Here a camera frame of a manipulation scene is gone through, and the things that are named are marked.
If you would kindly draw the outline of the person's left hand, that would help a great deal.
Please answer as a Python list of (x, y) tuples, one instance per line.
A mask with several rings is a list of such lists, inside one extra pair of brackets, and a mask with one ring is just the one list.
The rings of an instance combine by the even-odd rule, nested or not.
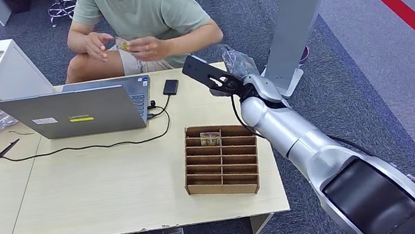
[(165, 59), (170, 54), (169, 44), (152, 36), (131, 40), (128, 47), (132, 56), (145, 62)]

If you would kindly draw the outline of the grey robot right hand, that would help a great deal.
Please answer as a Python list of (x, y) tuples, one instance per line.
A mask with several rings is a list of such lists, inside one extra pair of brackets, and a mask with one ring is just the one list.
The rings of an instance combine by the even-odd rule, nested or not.
[(234, 50), (227, 44), (221, 45), (222, 59), (226, 69), (238, 78), (244, 78), (249, 74), (259, 75), (260, 72), (252, 57)]

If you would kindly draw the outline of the person's right hand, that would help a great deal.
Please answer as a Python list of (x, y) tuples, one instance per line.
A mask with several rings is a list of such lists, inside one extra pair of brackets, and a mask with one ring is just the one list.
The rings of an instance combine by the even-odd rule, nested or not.
[(106, 53), (106, 43), (115, 41), (115, 37), (107, 33), (90, 32), (85, 36), (85, 49), (87, 54), (93, 58), (107, 61), (108, 53)]

